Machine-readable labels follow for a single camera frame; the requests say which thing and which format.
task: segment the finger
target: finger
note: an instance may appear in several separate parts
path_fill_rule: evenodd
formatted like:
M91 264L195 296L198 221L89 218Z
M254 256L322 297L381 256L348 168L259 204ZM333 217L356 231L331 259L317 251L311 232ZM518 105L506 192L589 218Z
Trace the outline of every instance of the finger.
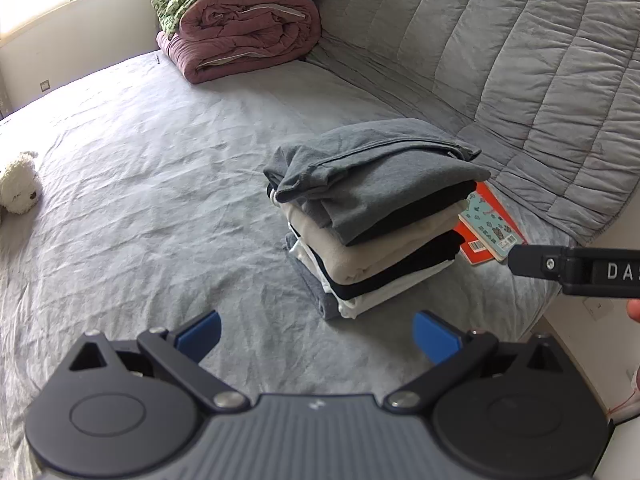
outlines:
M626 313L634 321L640 323L640 300L629 300L626 302Z

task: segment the folded gray t-shirt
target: folded gray t-shirt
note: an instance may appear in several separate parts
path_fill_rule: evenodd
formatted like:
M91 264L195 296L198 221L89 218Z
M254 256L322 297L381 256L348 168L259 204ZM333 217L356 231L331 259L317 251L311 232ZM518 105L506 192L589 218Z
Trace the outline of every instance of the folded gray t-shirt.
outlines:
M348 244L389 213L489 172L477 148L418 119L351 124L283 144L264 168L278 202L296 202Z

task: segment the white wall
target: white wall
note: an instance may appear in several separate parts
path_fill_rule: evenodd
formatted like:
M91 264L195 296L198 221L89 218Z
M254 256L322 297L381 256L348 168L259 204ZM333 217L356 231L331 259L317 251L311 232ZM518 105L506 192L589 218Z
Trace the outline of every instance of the white wall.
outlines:
M613 432L594 480L636 480L640 475L640 418L619 425Z
M0 44L0 71L14 110L44 93L156 50L149 0L76 0Z
M640 192L593 246L640 250ZM608 408L632 393L628 375L640 365L640 324L626 316L624 300L612 302L613 311L598 321L582 298L560 296L545 314Z

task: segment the light switch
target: light switch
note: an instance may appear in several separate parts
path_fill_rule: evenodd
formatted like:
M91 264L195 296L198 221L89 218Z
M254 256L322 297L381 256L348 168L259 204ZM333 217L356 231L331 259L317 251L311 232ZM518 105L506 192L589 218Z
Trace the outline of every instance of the light switch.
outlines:
M583 303L594 321L602 319L613 310L613 302L608 298L584 298Z

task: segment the barcode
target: barcode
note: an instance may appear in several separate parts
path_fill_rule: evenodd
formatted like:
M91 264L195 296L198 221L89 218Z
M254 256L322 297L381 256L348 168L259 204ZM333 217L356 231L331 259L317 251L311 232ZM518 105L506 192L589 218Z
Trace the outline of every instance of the barcode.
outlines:
M504 251L514 245L517 241L518 239L514 235L509 235L504 240L498 242L498 247Z
M480 240L476 240L475 242L469 242L469 247L475 253L479 253L480 251L485 250L484 244Z

